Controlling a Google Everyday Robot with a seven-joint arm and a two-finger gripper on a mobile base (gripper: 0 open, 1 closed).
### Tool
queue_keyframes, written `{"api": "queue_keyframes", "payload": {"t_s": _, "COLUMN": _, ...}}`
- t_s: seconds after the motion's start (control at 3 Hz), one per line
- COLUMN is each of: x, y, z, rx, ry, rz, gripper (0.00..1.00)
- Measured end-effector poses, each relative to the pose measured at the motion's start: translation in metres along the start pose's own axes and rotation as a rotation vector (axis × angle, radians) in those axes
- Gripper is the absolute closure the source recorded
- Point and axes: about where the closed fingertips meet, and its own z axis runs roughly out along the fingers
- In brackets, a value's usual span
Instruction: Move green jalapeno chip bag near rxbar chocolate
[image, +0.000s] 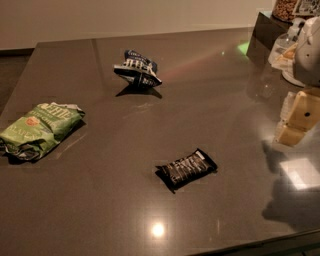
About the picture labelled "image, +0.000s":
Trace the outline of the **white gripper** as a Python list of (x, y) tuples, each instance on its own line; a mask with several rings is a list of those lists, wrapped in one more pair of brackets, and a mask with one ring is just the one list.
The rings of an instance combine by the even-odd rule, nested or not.
[[(320, 17), (308, 19), (297, 40), (293, 73), (308, 86), (320, 86)], [(293, 147), (320, 121), (320, 89), (289, 92), (284, 99), (275, 141)]]

